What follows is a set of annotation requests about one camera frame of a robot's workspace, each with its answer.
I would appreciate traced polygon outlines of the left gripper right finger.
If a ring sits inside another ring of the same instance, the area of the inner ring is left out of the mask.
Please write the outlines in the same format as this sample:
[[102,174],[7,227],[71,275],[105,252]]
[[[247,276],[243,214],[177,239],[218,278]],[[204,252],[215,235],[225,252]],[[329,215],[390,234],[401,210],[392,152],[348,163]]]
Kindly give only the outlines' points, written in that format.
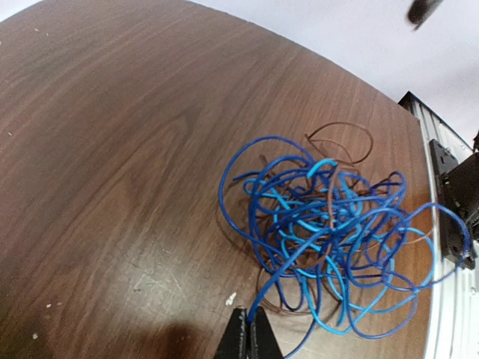
[[282,359],[278,341],[262,307],[257,308],[249,324],[248,357],[252,359]]

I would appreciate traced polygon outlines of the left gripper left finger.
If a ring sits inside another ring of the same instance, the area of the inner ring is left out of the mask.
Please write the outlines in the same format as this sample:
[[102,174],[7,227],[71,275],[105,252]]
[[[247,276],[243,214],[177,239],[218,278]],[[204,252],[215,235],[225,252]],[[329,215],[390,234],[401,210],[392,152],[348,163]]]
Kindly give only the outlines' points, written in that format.
[[233,310],[222,338],[214,354],[214,359],[247,358],[247,309],[237,307]]

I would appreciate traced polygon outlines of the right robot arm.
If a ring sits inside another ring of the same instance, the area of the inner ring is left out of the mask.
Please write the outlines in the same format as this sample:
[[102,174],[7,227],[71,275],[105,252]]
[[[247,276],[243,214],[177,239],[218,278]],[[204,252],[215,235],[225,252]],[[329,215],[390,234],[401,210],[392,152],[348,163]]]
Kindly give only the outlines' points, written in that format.
[[406,18],[416,31],[431,16],[443,0],[414,0],[409,7]]

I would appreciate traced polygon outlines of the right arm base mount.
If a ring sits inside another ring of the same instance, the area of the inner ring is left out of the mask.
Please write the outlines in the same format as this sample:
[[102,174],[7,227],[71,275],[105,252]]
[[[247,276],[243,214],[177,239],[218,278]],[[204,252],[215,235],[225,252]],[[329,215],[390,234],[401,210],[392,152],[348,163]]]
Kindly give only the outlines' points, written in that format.
[[463,162],[449,153],[436,139],[429,142],[435,176],[437,202],[463,220],[471,244],[464,251],[464,237],[459,224],[448,214],[439,214],[439,239],[442,256],[463,269],[474,269],[478,243],[478,154]]

